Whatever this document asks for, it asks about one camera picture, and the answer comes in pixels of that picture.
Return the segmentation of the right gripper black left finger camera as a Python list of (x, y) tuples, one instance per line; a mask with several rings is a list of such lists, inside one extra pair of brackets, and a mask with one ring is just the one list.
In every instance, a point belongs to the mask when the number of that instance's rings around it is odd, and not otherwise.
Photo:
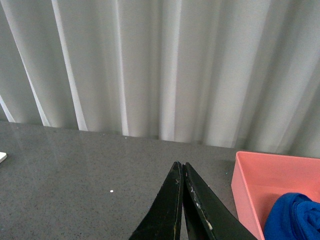
[(170, 168), (149, 211), (131, 240), (179, 240), (182, 224), (184, 176), (182, 164)]

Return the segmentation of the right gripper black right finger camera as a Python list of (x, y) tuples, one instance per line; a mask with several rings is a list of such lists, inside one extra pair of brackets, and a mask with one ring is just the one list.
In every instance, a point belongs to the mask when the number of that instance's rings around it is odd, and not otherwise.
[(183, 209), (190, 240), (255, 240), (190, 163), (182, 166)]

